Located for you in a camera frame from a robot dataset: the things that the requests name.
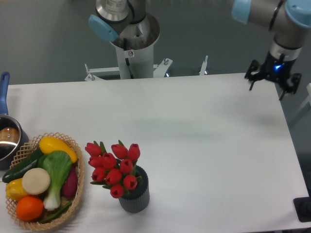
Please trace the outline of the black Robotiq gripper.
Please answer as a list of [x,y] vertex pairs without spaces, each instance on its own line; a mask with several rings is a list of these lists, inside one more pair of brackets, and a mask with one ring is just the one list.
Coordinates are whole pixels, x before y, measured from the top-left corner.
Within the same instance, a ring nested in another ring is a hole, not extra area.
[[282,89],[279,101],[282,101],[286,94],[295,94],[300,84],[302,74],[291,74],[291,69],[296,61],[286,60],[282,53],[278,58],[274,57],[271,52],[267,53],[264,63],[260,66],[257,60],[253,60],[244,76],[250,83],[249,91],[252,90],[255,82],[268,80],[278,83]]

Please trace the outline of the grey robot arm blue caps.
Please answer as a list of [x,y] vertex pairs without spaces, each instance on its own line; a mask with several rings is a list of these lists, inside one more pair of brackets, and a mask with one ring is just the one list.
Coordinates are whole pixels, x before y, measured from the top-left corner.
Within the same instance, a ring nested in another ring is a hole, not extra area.
[[[311,29],[310,1],[236,0],[231,14],[239,22],[275,33],[264,63],[253,60],[245,78],[251,84],[268,80],[277,83],[283,94],[295,94],[301,74],[291,69]],[[156,18],[146,12],[145,1],[99,0],[88,23],[99,38],[115,47],[122,79],[165,75],[167,65],[154,68],[154,44],[160,27]]]

